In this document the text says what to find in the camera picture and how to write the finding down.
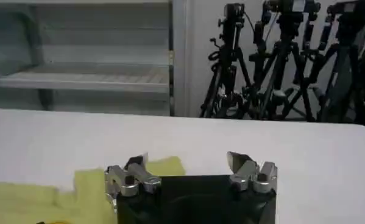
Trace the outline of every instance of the camera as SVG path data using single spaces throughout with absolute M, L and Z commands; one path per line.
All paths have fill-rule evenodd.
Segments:
M 272 12 L 304 12 L 317 13 L 321 9 L 320 3 L 314 0 L 265 0 L 264 7 Z

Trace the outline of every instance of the cable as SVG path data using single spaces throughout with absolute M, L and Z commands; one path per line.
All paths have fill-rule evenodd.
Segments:
M 274 19 L 272 21 L 272 24 L 270 25 L 268 34 L 266 35 L 266 38 L 265 38 L 265 43 L 268 41 L 269 35 L 272 32 L 272 29 L 273 29 L 273 26 L 274 26 L 274 23 L 275 23 L 275 20 L 277 19 L 277 17 L 278 17 L 278 12 L 275 14 L 275 17 L 274 17 Z
M 253 26 L 253 23 L 251 22 L 250 17 L 248 16 L 248 14 L 246 12 L 244 12 L 244 15 L 247 17 L 247 20 L 250 23 L 250 26 L 251 26 L 251 29 L 253 30 L 253 33 L 255 33 L 254 26 Z

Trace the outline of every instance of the yellow towel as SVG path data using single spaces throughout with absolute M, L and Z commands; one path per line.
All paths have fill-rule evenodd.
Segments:
M 159 176 L 184 175 L 178 157 L 148 162 L 146 169 Z M 54 187 L 0 183 L 0 224 L 115 224 L 116 216 L 105 197 L 104 171 L 77 171 L 75 191 Z

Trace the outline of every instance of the white tabletop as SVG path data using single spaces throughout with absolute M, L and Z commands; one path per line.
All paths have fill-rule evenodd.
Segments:
M 0 181 L 72 189 L 75 170 L 145 152 L 228 174 L 228 150 L 276 163 L 277 223 L 365 224 L 365 127 L 0 110 Z

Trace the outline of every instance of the metal shelf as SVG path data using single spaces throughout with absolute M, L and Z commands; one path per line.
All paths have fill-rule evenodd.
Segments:
M 166 2 L 169 0 L 0 0 L 0 3 L 3 4 L 142 4 Z
M 168 66 L 51 63 L 0 77 L 0 87 L 168 93 Z

